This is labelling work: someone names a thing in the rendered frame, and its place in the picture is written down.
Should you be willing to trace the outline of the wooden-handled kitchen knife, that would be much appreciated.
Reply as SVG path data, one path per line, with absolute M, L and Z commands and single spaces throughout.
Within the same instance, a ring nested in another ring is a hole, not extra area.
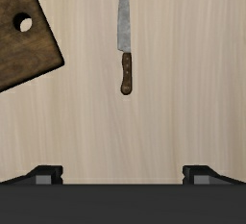
M 117 49 L 123 53 L 121 92 L 123 95 L 129 95 L 133 89 L 130 0 L 119 0 L 118 2 Z

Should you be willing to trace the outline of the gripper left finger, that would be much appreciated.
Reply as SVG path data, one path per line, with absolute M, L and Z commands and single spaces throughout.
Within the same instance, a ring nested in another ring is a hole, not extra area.
M 39 165 L 26 175 L 1 182 L 1 185 L 62 185 L 62 173 L 61 165 Z

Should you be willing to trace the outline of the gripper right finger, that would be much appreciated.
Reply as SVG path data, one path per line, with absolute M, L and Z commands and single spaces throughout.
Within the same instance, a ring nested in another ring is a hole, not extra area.
M 184 185 L 244 185 L 244 182 L 223 176 L 207 165 L 184 165 Z

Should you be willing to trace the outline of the brown wooden cutting board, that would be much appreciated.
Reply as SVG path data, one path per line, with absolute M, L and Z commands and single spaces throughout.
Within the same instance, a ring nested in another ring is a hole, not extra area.
M 0 92 L 63 65 L 38 0 L 0 0 Z

